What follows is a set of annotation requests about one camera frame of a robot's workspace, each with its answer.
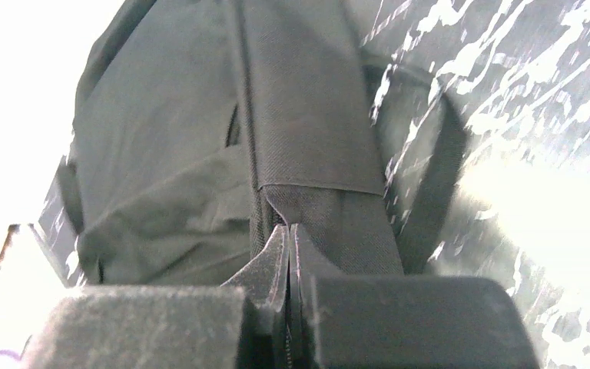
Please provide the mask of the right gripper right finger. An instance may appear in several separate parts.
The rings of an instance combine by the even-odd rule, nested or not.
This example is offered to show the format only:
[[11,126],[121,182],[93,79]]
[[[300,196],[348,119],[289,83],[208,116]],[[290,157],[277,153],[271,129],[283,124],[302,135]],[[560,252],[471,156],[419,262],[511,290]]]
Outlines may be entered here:
[[507,293],[474,277],[349,275],[288,231],[296,368],[537,368]]

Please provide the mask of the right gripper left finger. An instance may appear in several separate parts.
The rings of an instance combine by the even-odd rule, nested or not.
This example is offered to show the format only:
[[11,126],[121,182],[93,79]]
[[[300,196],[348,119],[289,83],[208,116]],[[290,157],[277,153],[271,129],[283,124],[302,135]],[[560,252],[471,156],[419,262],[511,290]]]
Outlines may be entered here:
[[74,289],[24,368],[286,368],[288,231],[220,287]]

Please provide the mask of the black student backpack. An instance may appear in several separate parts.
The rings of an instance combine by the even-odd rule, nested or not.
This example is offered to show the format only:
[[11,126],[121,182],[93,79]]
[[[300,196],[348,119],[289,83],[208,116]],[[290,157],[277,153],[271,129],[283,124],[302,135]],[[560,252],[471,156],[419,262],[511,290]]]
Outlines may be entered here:
[[406,223],[384,170],[403,150],[404,85],[369,119],[383,58],[339,1],[126,1],[94,43],[59,168],[89,284],[219,285],[296,224],[347,274],[412,274],[439,237],[466,148],[442,100]]

